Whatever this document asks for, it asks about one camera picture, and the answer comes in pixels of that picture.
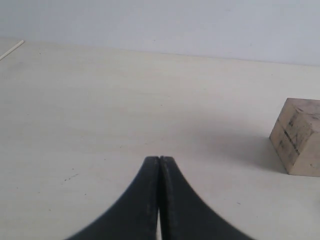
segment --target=thin white stick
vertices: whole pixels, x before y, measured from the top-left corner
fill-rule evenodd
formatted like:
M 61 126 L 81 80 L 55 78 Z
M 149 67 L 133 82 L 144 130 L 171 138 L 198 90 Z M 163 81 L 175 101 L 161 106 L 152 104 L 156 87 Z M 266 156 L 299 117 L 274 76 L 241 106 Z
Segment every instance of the thin white stick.
M 8 56 L 10 53 L 12 53 L 14 50 L 16 50 L 18 47 L 20 47 L 22 44 L 24 44 L 24 40 L 21 40 L 16 45 L 14 45 L 12 48 L 10 48 L 6 53 L 2 54 L 0 56 L 0 61 L 4 59 L 6 56 Z

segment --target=wooden block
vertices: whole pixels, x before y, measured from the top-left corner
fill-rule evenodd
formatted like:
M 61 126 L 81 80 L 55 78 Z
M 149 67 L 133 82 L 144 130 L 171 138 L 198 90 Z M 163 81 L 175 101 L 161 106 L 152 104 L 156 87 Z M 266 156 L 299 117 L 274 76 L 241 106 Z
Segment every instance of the wooden block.
M 288 98 L 270 140 L 289 174 L 320 177 L 320 100 Z

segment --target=white wall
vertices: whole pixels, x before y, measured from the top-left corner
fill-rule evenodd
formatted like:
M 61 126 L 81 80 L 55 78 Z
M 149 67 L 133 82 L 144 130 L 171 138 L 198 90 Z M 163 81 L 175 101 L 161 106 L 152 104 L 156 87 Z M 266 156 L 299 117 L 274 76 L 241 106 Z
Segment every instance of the white wall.
M 2 0 L 0 36 L 320 65 L 320 1 Z

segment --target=cube top face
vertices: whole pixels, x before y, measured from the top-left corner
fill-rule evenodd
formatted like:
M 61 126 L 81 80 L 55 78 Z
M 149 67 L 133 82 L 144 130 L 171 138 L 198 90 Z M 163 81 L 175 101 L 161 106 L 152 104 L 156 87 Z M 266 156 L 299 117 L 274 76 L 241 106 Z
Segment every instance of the cube top face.
M 314 132 L 320 133 L 320 100 L 288 98 L 287 102 L 303 116 Z
M 320 100 L 288 98 L 270 140 L 289 174 L 320 177 Z

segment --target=wooden cube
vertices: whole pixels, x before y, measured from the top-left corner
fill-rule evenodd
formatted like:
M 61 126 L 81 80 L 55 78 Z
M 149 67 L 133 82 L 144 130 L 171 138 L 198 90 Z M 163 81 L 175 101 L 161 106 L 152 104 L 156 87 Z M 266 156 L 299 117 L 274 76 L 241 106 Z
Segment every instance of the wooden cube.
M 320 177 L 320 100 L 288 98 L 270 140 L 289 174 Z

